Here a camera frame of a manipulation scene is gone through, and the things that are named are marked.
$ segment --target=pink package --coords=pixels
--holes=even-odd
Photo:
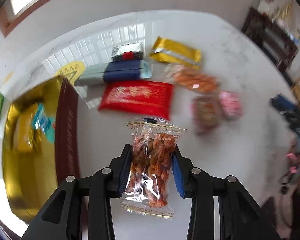
[[[226,117],[235,119],[243,114],[237,93],[221,91],[219,93],[219,101],[223,114]]]

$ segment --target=yellow snack bag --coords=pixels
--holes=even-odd
[[[35,103],[25,109],[18,118],[14,130],[13,145],[19,153],[30,153],[33,151],[34,130],[31,126],[32,119],[37,111],[38,104]]]
[[[167,38],[158,37],[150,58],[165,63],[180,63],[194,69],[201,67],[201,51]]]

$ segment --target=metal screw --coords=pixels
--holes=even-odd
[[[66,180],[67,182],[72,182],[72,181],[74,181],[74,179],[75,179],[75,177],[72,176],[72,175],[70,175],[70,176],[68,176],[65,180]]]
[[[104,168],[103,170],[102,170],[102,173],[103,174],[109,174],[111,172],[111,169],[110,168]]]
[[[191,170],[191,172],[192,172],[193,174],[199,174],[201,171],[200,171],[199,168],[193,168],[193,169]]]
[[[236,179],[234,176],[229,176],[229,177],[228,177],[228,181],[229,181],[229,182],[236,182],[237,179]]]

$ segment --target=snack bag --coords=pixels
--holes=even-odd
[[[16,123],[13,145],[19,153],[30,153],[33,151],[34,130],[31,123],[37,108],[37,103],[29,106],[20,114]]]
[[[169,64],[165,70],[166,82],[185,86],[199,93],[215,92],[219,87],[216,77],[200,74],[184,65]]]
[[[143,59],[143,56],[142,42],[113,47],[111,54],[113,61]]]
[[[91,65],[86,68],[74,84],[76,86],[89,86],[151,77],[152,69],[146,60],[125,60]]]
[[[50,143],[54,143],[55,139],[55,118],[48,117],[44,111],[43,104],[39,104],[37,112],[32,120],[32,128],[41,130]]]
[[[145,80],[108,84],[99,110],[112,109],[160,116],[169,120],[173,85]]]
[[[161,118],[133,118],[134,129],[130,175],[121,206],[128,210],[172,218],[168,203],[172,154],[178,138],[186,131]]]
[[[222,112],[229,119],[236,119],[242,116],[242,107],[235,92],[221,91],[219,101]]]
[[[196,133],[211,131],[219,125],[220,119],[216,94],[206,93],[193,99],[193,121]]]
[[[201,51],[182,43],[158,37],[150,52],[150,58],[165,62],[179,63],[194,69],[201,67]]]

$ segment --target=yellow label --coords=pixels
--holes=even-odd
[[[71,62],[62,68],[60,68],[55,76],[64,76],[66,77],[71,85],[74,86],[74,82],[81,76],[81,74],[85,71],[85,65],[81,61]]]

